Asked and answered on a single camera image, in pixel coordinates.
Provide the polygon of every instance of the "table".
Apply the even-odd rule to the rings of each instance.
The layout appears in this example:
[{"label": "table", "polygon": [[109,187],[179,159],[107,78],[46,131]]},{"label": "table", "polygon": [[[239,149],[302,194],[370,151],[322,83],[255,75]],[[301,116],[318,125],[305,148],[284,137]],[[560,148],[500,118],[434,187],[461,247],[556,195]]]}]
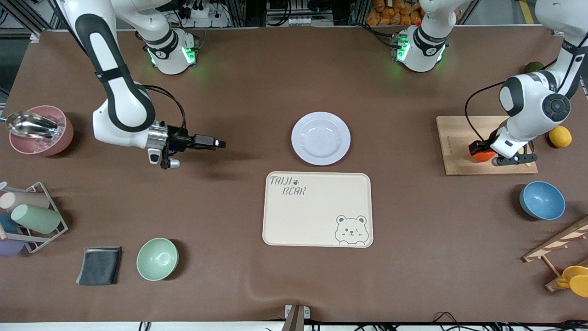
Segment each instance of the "table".
[{"label": "table", "polygon": [[[198,66],[164,76],[132,32],[119,43],[136,81],[169,90],[191,134],[226,150],[188,151],[161,170],[145,151],[96,141],[91,113],[105,99],[90,62],[66,32],[43,32],[19,70],[6,113],[36,105],[71,118],[74,142],[59,157],[14,152],[0,137],[2,179],[46,183],[70,230],[38,253],[3,259],[0,321],[266,320],[301,303],[315,320],[561,322],[588,319],[586,301],[549,293],[542,262],[521,257],[586,214],[588,101],[572,99],[564,150],[537,139],[539,174],[444,174],[435,118],[463,114],[479,88],[548,63],[560,38],[542,27],[458,27],[443,61],[417,74],[360,28],[211,31]],[[472,115],[502,115],[498,90],[478,95]],[[175,104],[153,95],[157,119],[179,124]],[[342,117],[352,146],[339,163],[295,156],[290,130],[304,114]],[[279,247],[261,236],[264,179],[275,170],[360,172],[372,181],[374,242],[367,249]],[[566,196],[557,221],[530,221],[517,205],[524,184],[546,180]],[[166,237],[181,260],[170,280],[135,268],[141,245]],[[75,283],[83,248],[123,246],[118,284]],[[586,258],[588,243],[551,253],[559,268]]]}]

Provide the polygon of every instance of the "wooden cutting board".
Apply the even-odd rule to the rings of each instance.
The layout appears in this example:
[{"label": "wooden cutting board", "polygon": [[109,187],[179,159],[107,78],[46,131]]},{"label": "wooden cutting board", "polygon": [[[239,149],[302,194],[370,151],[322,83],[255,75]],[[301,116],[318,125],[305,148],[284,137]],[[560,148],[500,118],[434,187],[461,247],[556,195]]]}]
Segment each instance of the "wooden cutting board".
[{"label": "wooden cutting board", "polygon": [[[508,116],[470,116],[470,121],[486,138]],[[445,165],[445,174],[452,175],[501,175],[501,174],[536,174],[537,162],[497,167],[488,162],[477,162],[470,155],[468,146],[479,140],[472,131],[465,116],[439,116],[437,129]]]}]

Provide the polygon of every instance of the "blue bowl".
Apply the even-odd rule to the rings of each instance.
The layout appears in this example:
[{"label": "blue bowl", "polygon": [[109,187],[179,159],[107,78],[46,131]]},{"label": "blue bowl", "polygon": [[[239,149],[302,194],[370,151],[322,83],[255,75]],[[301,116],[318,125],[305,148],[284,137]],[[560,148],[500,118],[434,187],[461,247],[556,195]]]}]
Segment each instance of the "blue bowl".
[{"label": "blue bowl", "polygon": [[555,220],[563,215],[566,201],[557,187],[545,182],[529,183],[520,193],[520,205],[527,214],[542,220]]}]

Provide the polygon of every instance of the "yellow mug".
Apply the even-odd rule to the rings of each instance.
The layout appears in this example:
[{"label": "yellow mug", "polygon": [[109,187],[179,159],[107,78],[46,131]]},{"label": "yellow mug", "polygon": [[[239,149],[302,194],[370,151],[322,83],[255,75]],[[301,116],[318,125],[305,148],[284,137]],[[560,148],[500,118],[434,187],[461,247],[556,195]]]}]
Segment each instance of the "yellow mug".
[{"label": "yellow mug", "polygon": [[583,266],[566,268],[562,273],[562,278],[557,280],[557,285],[571,289],[581,297],[588,297],[588,268]]}]

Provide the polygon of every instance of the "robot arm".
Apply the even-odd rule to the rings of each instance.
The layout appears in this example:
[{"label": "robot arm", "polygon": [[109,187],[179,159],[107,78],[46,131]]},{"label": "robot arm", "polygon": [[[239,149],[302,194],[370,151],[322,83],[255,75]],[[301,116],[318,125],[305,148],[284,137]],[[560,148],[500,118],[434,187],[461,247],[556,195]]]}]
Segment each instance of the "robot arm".
[{"label": "robot arm", "polygon": [[170,152],[225,148],[225,142],[213,137],[190,137],[185,128],[155,121],[155,109],[147,90],[132,79],[118,48],[111,0],[58,0],[57,4],[106,91],[106,101],[92,117],[97,140],[146,148],[152,164],[159,163],[163,156],[164,169],[179,167],[178,160],[169,159]]},{"label": "robot arm", "polygon": [[472,154],[490,148],[496,151],[501,155],[498,165],[502,161],[506,161],[505,165],[517,164],[520,148],[567,118],[571,110],[569,98],[578,88],[581,68],[588,63],[588,2],[538,0],[535,10],[543,25],[564,32],[565,37],[552,68],[505,81],[500,103],[510,118],[488,140],[470,146]]},{"label": "robot arm", "polygon": [[402,49],[396,51],[396,59],[412,71],[433,69],[441,60],[447,37],[456,24],[455,9],[470,1],[420,0],[427,15],[418,27],[413,25],[400,32],[406,41],[400,42]]},{"label": "robot arm", "polygon": [[148,47],[153,64],[166,75],[196,64],[197,39],[182,29],[172,29],[155,8],[170,0],[111,0],[116,16],[133,26]]}]

